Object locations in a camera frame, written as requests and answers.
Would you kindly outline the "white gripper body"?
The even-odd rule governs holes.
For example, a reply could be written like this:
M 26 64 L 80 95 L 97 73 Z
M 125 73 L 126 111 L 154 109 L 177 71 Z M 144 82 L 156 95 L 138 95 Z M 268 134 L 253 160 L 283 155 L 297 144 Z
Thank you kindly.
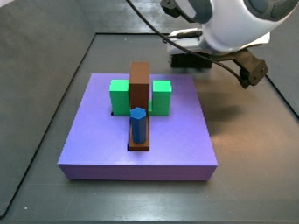
M 219 53 L 204 39 L 201 28 L 173 31 L 166 39 L 188 51 L 201 53 L 204 56 Z M 170 44 L 166 45 L 166 52 L 173 68 L 210 68 L 210 61 L 188 54 Z

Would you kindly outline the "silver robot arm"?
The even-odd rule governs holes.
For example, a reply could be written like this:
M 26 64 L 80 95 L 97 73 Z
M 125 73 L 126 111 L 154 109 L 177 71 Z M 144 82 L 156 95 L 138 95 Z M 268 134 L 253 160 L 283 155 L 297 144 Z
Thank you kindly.
M 173 31 L 170 41 L 194 53 L 225 55 L 264 44 L 299 0 L 161 0 L 165 14 L 198 28 Z

